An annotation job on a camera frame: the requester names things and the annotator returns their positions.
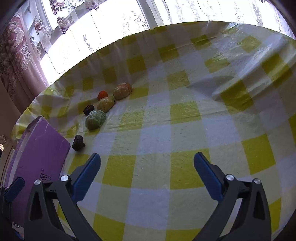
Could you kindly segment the pink floral curtain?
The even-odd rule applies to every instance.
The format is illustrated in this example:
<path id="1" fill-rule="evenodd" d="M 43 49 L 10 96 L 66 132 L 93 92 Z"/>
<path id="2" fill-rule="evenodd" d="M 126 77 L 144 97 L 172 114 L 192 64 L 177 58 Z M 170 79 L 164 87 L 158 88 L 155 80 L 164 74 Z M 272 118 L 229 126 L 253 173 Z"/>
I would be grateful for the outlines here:
<path id="1" fill-rule="evenodd" d="M 20 113 L 49 86 L 21 11 L 9 20 L 1 35 L 1 81 Z"/>

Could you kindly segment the wrapped green fruit left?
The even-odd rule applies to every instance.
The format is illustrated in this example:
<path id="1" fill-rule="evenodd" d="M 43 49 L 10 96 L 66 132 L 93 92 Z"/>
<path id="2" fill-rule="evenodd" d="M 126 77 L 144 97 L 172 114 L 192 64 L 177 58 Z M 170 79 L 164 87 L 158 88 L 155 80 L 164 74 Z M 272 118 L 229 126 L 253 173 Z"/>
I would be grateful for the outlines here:
<path id="1" fill-rule="evenodd" d="M 97 128 L 101 128 L 106 120 L 105 112 L 101 110 L 93 110 L 88 114 L 85 125 L 89 130 L 95 130 Z"/>

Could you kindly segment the yellow white checkered tablecloth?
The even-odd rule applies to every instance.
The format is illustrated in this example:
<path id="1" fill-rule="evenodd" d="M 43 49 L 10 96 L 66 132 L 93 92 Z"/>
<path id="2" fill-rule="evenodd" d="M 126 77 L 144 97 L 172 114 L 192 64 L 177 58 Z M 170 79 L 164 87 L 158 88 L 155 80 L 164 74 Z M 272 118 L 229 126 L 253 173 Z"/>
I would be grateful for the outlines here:
<path id="1" fill-rule="evenodd" d="M 120 83 L 101 128 L 83 109 Z M 195 22 L 127 36 L 39 94 L 13 128 L 43 116 L 69 142 L 63 173 L 92 153 L 101 168 L 78 203 L 103 240 L 192 240 L 217 202 L 193 165 L 202 152 L 237 179 L 262 181 L 279 235 L 295 210 L 295 40 L 263 27 Z"/>

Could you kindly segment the purple cardboard box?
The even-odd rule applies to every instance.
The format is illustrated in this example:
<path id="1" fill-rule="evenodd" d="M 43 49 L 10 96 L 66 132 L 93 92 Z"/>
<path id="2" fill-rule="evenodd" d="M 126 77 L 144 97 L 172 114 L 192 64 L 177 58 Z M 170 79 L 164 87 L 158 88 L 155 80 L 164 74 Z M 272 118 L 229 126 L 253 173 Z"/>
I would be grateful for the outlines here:
<path id="1" fill-rule="evenodd" d="M 43 116 L 35 118 L 17 141 L 7 169 L 5 187 L 21 177 L 25 186 L 12 202 L 11 220 L 23 226 L 34 181 L 57 181 L 70 150 L 70 143 Z"/>

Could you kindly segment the white window frame post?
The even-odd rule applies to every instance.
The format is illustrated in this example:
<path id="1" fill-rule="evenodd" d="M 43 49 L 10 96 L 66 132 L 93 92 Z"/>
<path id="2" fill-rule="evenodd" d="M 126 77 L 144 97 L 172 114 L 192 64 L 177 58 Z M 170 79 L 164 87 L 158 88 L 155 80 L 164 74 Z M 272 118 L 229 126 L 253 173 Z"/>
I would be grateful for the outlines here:
<path id="1" fill-rule="evenodd" d="M 164 25 L 154 0 L 137 0 L 137 3 L 150 29 Z"/>

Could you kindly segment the dark chestnut lower left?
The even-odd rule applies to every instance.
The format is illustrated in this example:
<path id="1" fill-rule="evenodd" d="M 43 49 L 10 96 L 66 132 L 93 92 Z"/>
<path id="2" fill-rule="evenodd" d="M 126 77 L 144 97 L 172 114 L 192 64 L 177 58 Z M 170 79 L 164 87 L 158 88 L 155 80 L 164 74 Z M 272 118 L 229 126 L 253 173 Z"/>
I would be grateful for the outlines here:
<path id="1" fill-rule="evenodd" d="M 79 151 L 84 147 L 85 147 L 85 142 L 83 137 L 81 135 L 76 135 L 72 143 L 72 149 L 75 151 Z"/>

